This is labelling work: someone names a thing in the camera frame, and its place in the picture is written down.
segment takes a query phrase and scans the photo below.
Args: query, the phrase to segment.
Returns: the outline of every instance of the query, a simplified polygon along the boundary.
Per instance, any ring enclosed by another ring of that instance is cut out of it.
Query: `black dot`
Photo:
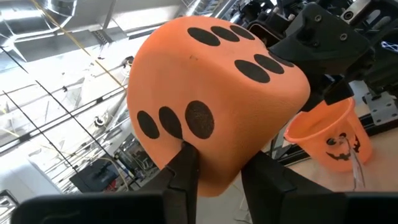
[[[241,37],[244,37],[249,40],[255,40],[254,36],[251,35],[249,31],[243,29],[242,27],[231,25],[229,28],[231,28],[231,30],[235,32],[235,34],[238,34]]]
[[[254,81],[267,83],[270,80],[267,72],[255,63],[245,60],[236,60],[235,66],[241,73],[243,73],[243,75]]]
[[[278,62],[267,56],[255,54],[254,59],[259,65],[261,65],[261,67],[265,68],[268,71],[272,71],[276,74],[283,74],[285,72],[284,68],[280,66]]]
[[[214,46],[214,47],[220,46],[220,44],[221,44],[220,40],[216,37],[216,35],[212,34],[211,32],[208,32],[204,29],[191,27],[188,29],[188,33],[195,40],[197,40],[203,44],[207,44],[207,45]]]
[[[281,63],[282,65],[286,65],[286,66],[292,67],[292,68],[294,67],[293,63],[281,59],[280,57],[274,55],[272,52],[268,52],[268,53],[269,53],[269,56],[271,56],[275,61]]]
[[[222,39],[229,40],[232,42],[239,42],[239,37],[236,34],[234,34],[234,32],[225,29],[223,27],[214,26],[211,27],[211,31],[213,31],[213,33],[215,33],[217,36],[221,37]]]
[[[207,139],[214,130],[213,115],[206,104],[192,101],[185,110],[185,120],[191,132],[200,139]]]
[[[174,111],[166,106],[161,107],[159,109],[159,120],[169,134],[175,138],[182,139],[181,123]]]
[[[159,130],[157,129],[155,121],[145,111],[140,111],[137,114],[138,124],[142,132],[151,139],[159,137]]]

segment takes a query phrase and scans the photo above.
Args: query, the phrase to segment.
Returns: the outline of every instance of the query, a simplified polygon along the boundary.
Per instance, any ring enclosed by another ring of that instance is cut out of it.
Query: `screw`
[[[315,16],[315,22],[320,22],[321,20],[322,20],[322,16],[321,15]]]
[[[344,33],[344,34],[341,34],[341,35],[340,35],[340,40],[341,40],[341,41],[344,41],[344,40],[346,40],[346,39],[347,39],[347,34]]]
[[[354,13],[351,12],[351,11],[348,11],[348,12],[344,13],[343,18],[344,18],[345,20],[349,20],[349,19],[351,19],[353,16],[354,16]]]

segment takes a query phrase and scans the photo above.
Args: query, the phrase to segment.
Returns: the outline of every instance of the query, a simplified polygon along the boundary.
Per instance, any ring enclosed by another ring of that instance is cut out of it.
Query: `jack-o'-lantern bucket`
[[[352,98],[332,105],[322,101],[311,111],[300,112],[286,129],[286,140],[298,144],[330,170],[352,170],[350,148],[362,163],[372,154],[369,136],[354,111],[354,104]]]

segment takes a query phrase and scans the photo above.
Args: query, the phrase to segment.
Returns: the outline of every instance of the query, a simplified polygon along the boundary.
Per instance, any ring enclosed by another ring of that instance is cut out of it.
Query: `white wall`
[[[0,190],[9,190],[19,203],[61,191],[18,149],[0,157]]]

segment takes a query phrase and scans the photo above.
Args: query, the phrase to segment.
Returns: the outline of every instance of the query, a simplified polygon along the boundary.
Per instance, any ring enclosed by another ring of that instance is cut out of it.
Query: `cable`
[[[235,220],[235,221],[238,221],[238,222],[244,222],[244,223],[246,223],[246,224],[252,224],[252,223],[249,223],[249,222],[246,221],[246,220],[238,220],[238,219],[235,219],[235,218],[234,218],[234,220]]]
[[[2,51],[4,52],[4,53],[6,53],[7,55],[8,55],[8,57],[12,60],[12,61],[14,61],[23,71],[25,71],[26,72],[26,74],[28,74],[28,75],[30,75],[30,73],[10,54],[10,53],[8,53],[7,51],[5,51],[4,50],[4,48],[3,47],[0,47],[0,49],[2,49]],[[57,99],[56,99],[56,97],[54,97],[53,96],[53,94],[51,94],[39,81],[37,81],[37,80],[35,80],[35,82],[51,97],[51,98],[53,98],[53,100],[55,100],[57,103],[58,103],[58,105],[60,105],[61,107],[62,107],[62,109],[64,109],[69,115],[70,115],[70,117],[72,118],[72,119],[74,119],[75,121],[76,121],[76,123],[87,133],[87,135],[89,135],[89,137],[90,138],[92,138],[92,140],[94,140],[94,142],[95,143],[97,143],[97,145],[98,145],[98,147],[100,147],[109,157],[111,157],[111,155],[104,149],[104,147],[102,147],[102,145],[98,142],[98,140],[97,139],[95,139],[94,138],[94,136],[74,117],[74,115],[72,115],[71,114],[71,112],[69,111],[69,110],[67,110],[66,109],[66,107],[64,107],[62,104],[61,104],[61,102],[59,102]],[[3,91],[3,93],[13,102],[13,100],[8,96],[8,94],[5,92],[5,91]],[[35,126],[35,128],[36,129],[38,129],[39,130],[39,132],[42,134],[42,131],[36,126],[36,125],[34,125]]]
[[[239,193],[243,194],[242,190],[239,189],[239,187],[237,187],[235,184],[232,184],[232,186],[233,186],[236,190],[238,190]]]
[[[273,159],[272,153],[274,152],[277,138],[278,138],[278,134],[274,138],[272,138],[270,146],[269,146],[269,157],[271,157],[271,159]]]
[[[358,28],[358,29],[355,29],[355,31],[356,32],[363,32],[365,30]],[[367,30],[365,32],[365,34],[374,34],[374,33],[377,33],[379,31],[380,31],[379,29],[369,29],[369,30]],[[398,32],[398,28],[393,28],[392,30],[390,30],[390,32],[388,34],[393,34],[393,33],[396,33],[396,32]]]
[[[141,160],[139,160],[139,159],[137,159],[137,158],[135,158],[134,156],[131,156],[132,157],[132,159],[134,159],[136,162],[137,162],[137,165],[142,169],[142,171],[144,171],[145,172],[145,169],[144,169],[144,163],[141,161]]]
[[[20,135],[18,135],[18,134],[16,134],[16,133],[13,133],[12,131],[9,131],[9,130],[6,130],[6,129],[2,129],[3,131],[6,131],[7,133],[9,133],[9,134],[11,134],[11,135],[13,135],[13,136],[15,136],[15,137],[20,137]],[[51,147],[47,147],[47,146],[43,146],[43,145],[40,145],[40,147],[44,147],[44,148],[46,148],[46,149],[51,149],[51,150],[56,150],[58,153],[60,153],[61,155],[62,155],[62,153],[64,153],[64,154],[68,154],[69,156],[75,156],[75,157],[80,157],[80,158],[85,158],[85,159],[102,159],[102,160],[106,160],[106,161],[110,161],[111,163],[112,163],[112,165],[113,166],[115,166],[115,168],[116,168],[116,170],[117,170],[117,172],[119,173],[119,176],[120,176],[120,178],[122,178],[122,180],[123,180],[123,182],[124,182],[124,184],[126,185],[126,187],[127,187],[127,189],[128,189],[128,184],[127,184],[127,180],[124,178],[124,176],[122,175],[122,173],[121,173],[121,171],[118,169],[118,166],[115,164],[115,162],[114,161],[112,161],[111,159],[108,159],[108,158],[103,158],[103,157],[99,157],[99,158],[94,158],[94,157],[86,157],[86,156],[79,156],[79,155],[76,155],[76,154],[73,154],[73,153],[69,153],[69,152],[63,152],[63,151],[59,151],[58,149],[53,149],[53,148],[51,148]],[[68,161],[68,159],[66,159],[66,157],[64,157],[64,159],[66,160],[66,162],[72,167],[72,169],[76,172],[76,173],[78,173],[78,171],[72,166],[72,164]]]
[[[243,12],[242,12],[242,10],[241,10],[241,5],[240,5],[240,4],[238,4],[238,12],[239,12],[240,14],[243,14]]]
[[[239,209],[240,209],[240,210],[242,210],[242,205],[243,205],[244,199],[245,199],[245,196],[243,196],[242,201],[241,201],[241,204],[240,204],[240,206],[239,206]]]
[[[39,127],[37,127],[37,125],[31,120],[30,117],[28,117],[28,115],[25,113],[25,111],[22,110],[21,107],[19,107],[14,100],[11,99],[11,97],[5,92],[3,91],[3,93],[9,98],[9,100],[19,109],[19,111],[29,120],[29,122],[31,122],[33,124],[33,126],[35,126],[35,128],[39,131],[39,133],[41,135],[43,135],[43,137],[49,142],[49,144],[54,147],[54,149],[61,154],[61,156],[63,157],[63,159],[65,159],[65,161],[67,162],[67,164],[76,172],[77,176],[79,177],[79,179],[86,185],[86,187],[88,189],[91,190],[91,188],[86,184],[86,182],[79,176],[78,171],[76,170],[76,168],[67,160],[67,158],[58,150],[58,148],[55,146],[55,144],[42,132],[42,130],[39,129]]]
[[[365,178],[364,178],[364,175],[363,175],[362,165],[361,165],[359,159],[356,157],[356,154],[355,154],[354,151],[351,153],[352,147],[351,147],[351,144],[349,143],[348,138],[347,138],[346,136],[342,136],[342,137],[340,137],[340,139],[346,141],[346,143],[347,143],[347,145],[348,145],[348,153],[352,154],[351,160],[352,160],[352,163],[353,163],[353,175],[354,175],[354,189],[353,189],[353,191],[356,190],[356,188],[357,188],[357,181],[358,181],[358,180],[356,179],[356,177],[355,177],[355,171],[354,171],[354,170],[355,170],[355,166],[354,166],[354,163],[355,163],[355,162],[357,162],[357,164],[358,164],[359,175],[360,175],[360,178],[361,178],[363,187],[365,188],[365,187],[366,187],[366,186],[365,186]]]
[[[282,0],[276,0],[276,7],[279,8],[279,14],[284,16],[285,15],[285,9],[284,9],[284,5],[282,3]]]
[[[91,54],[84,48],[84,46],[76,40],[67,30],[65,30],[50,14],[48,14],[45,9],[36,1],[36,0],[30,0],[37,9],[41,10],[43,14],[50,19],[50,21],[55,24],[67,37],[69,37],[73,43],[75,43],[80,49],[84,51],[91,59],[94,60],[94,62],[100,66],[120,87],[122,87],[124,90],[126,90],[122,84],[117,80],[97,59],[94,59]]]

